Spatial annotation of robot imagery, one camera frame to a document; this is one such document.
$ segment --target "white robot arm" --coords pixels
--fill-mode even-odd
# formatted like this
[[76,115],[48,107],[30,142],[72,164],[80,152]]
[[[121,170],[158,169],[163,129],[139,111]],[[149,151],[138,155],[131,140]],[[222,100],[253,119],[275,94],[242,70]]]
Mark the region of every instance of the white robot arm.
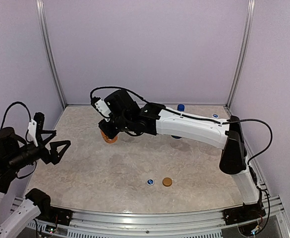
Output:
[[[3,196],[4,193],[0,192],[0,202]],[[17,237],[27,224],[40,214],[42,211],[38,205],[35,205],[34,201],[23,200],[21,205],[0,225],[0,238]]]
[[[118,90],[105,99],[93,97],[94,91],[104,88]],[[139,108],[129,93],[146,105]],[[240,209],[224,211],[227,225],[266,215],[257,176],[246,163],[246,149],[238,117],[214,119],[179,112],[162,104],[147,102],[134,92],[120,87],[96,88],[90,96],[91,105],[104,117],[99,122],[99,128],[107,142],[115,139],[120,132],[131,136],[148,133],[189,138],[221,149],[220,170],[232,176],[243,200]]]

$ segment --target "wire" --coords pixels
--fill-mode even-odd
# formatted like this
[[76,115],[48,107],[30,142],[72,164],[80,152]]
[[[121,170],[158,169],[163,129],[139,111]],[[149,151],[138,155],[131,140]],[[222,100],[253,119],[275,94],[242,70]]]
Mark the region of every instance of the wire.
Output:
[[259,123],[264,124],[265,126],[267,126],[267,128],[269,129],[269,133],[270,133],[270,140],[268,145],[260,152],[258,152],[257,154],[253,155],[248,161],[247,161],[247,165],[249,165],[249,162],[252,161],[253,159],[255,159],[257,156],[261,155],[262,153],[264,153],[266,150],[268,150],[268,148],[271,146],[272,142],[273,142],[273,130],[271,129],[271,127],[264,121],[259,120],[259,119],[242,119],[242,120],[236,120],[236,121],[228,121],[228,122],[224,122],[222,123],[223,125],[226,124],[233,124],[233,123],[240,123],[240,122],[245,122],[245,121],[256,121]]
[[31,173],[29,173],[29,174],[27,174],[25,176],[21,176],[21,177],[18,177],[18,173],[16,173],[16,178],[17,179],[24,179],[24,178],[26,178],[28,176],[31,176],[34,173],[34,171],[36,170],[36,167],[37,167],[37,161],[35,161],[35,168],[34,168],[34,170]]
[[257,189],[259,189],[259,191],[262,191],[262,192],[264,192],[264,193],[266,194],[267,202],[268,202],[268,215],[267,215],[267,219],[266,219],[265,225],[264,225],[264,226],[260,229],[260,231],[257,232],[255,235],[260,234],[260,233],[261,233],[261,232],[266,228],[266,226],[267,226],[267,224],[268,224],[268,221],[269,221],[269,217],[270,217],[270,201],[269,201],[269,194],[268,194],[268,192],[267,192],[266,190],[262,190],[262,189],[260,189],[260,188],[257,188]]
[[38,238],[38,223],[36,221],[36,219],[34,219],[35,223],[36,223],[36,238]]
[[[27,110],[28,117],[29,117],[29,121],[31,120],[30,111],[29,111],[29,109],[27,108],[27,106],[26,106],[23,102],[18,102],[18,101],[17,101],[17,102],[13,102],[12,104],[10,104],[10,105],[8,106],[8,108],[6,109],[6,111],[5,111],[5,113],[4,113],[4,116],[3,116],[3,118],[2,118],[1,125],[0,125],[0,130],[1,130],[1,129],[3,128],[3,126],[4,126],[4,123],[5,123],[5,120],[6,120],[6,116],[7,116],[8,111],[9,111],[13,106],[15,106],[15,105],[17,105],[17,104],[22,105],[22,106]],[[27,142],[29,142],[29,141],[27,140],[27,134],[28,134],[28,131],[26,132],[25,139],[26,139]]]
[[258,224],[260,226],[261,224],[263,224],[264,219],[263,219],[263,216],[260,215],[259,213],[258,213],[258,215],[260,216],[260,223]]
[[128,132],[128,131],[125,131],[125,133],[126,133],[127,135],[130,135],[130,136],[133,136],[133,137],[138,137],[138,136],[141,136],[141,135],[143,134],[143,132],[142,132],[142,133],[140,133],[139,135],[137,135],[137,134],[132,134],[132,133],[130,133],[130,132]]
[[123,88],[123,87],[118,87],[118,86],[104,86],[104,87],[97,87],[97,88],[94,88],[91,92],[90,92],[90,99],[92,100],[93,98],[93,93],[97,90],[100,90],[100,89],[122,89],[122,90],[126,90],[127,92],[133,94],[134,96],[136,96],[137,98],[139,98],[141,101],[147,103],[147,104],[150,104],[152,106],[155,106],[157,108],[160,108],[162,110],[165,110],[167,112],[170,112],[170,113],[173,113],[173,114],[176,114],[178,116],[181,116],[181,117],[184,117],[184,118],[190,118],[190,119],[194,119],[194,120],[202,120],[202,121],[211,121],[211,122],[214,122],[216,124],[221,124],[221,122],[217,121],[217,120],[213,120],[213,119],[208,119],[208,118],[196,118],[196,117],[193,117],[193,116],[189,116],[189,115],[186,115],[186,114],[182,114],[182,113],[179,113],[178,111],[173,111],[173,110],[170,110],[168,108],[165,108],[163,106],[160,106],[158,104],[155,104],[155,103],[151,103],[151,102],[148,102],[147,100],[145,100],[143,97],[141,97],[139,94],[127,89],[127,88]]
[[28,133],[29,133],[29,130],[26,131],[25,140],[26,140],[28,143],[30,143],[31,141],[29,141],[29,140],[27,139]]
[[106,119],[110,119],[111,117],[107,117],[107,116],[105,116],[103,113],[101,113],[100,111],[98,111],[98,113],[102,116],[102,117],[104,117],[104,118],[106,118]]
[[55,222],[56,230],[55,230],[55,232],[52,234],[52,236],[49,236],[49,237],[48,236],[45,236],[45,238],[51,238],[51,237],[53,237],[53,236],[56,235],[57,230],[58,230],[57,222],[58,222],[58,215],[56,215],[56,222]]

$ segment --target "marble-patterned surface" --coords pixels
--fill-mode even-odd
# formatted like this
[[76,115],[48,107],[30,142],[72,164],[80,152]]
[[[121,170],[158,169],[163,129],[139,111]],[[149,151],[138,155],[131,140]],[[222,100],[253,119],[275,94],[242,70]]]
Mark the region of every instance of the marble-patterned surface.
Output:
[[[186,112],[227,118],[222,107],[186,106]],[[130,137],[114,144],[100,134],[101,117],[92,107],[67,107],[56,126],[56,140],[72,145],[61,162],[38,163],[28,186],[49,194],[52,205],[116,213],[174,213],[242,203],[228,175],[219,170],[221,150],[171,136]],[[173,184],[164,187],[170,177]],[[147,179],[155,184],[148,186]]]

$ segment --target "enclosure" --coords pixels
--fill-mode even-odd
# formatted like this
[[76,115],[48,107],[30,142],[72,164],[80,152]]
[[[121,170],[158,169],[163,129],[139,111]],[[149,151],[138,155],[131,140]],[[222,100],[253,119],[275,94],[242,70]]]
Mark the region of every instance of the enclosure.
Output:
[[[0,0],[0,123],[21,101],[31,116],[45,114],[56,140],[71,141],[59,164],[38,161],[30,177],[11,183],[0,224],[38,188],[51,205],[74,212],[55,237],[243,237],[222,215],[243,200],[219,169],[221,149],[170,135],[122,133],[105,143],[90,99],[101,86],[173,109],[184,104],[198,116],[268,123],[273,143],[251,162],[270,195],[270,219],[258,237],[290,238],[290,1]],[[24,135],[24,109],[13,107],[5,126]],[[269,131],[241,126],[250,158]],[[266,197],[263,204],[267,212]],[[35,237],[35,228],[30,222],[19,237]]]

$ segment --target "white wall panel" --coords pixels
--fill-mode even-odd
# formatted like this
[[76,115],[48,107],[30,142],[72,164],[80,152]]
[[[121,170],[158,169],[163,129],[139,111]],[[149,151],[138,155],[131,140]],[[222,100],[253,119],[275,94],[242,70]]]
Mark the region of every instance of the white wall panel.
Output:
[[88,104],[89,92],[105,85],[128,87],[158,102],[227,102],[247,0],[44,4],[67,103]]

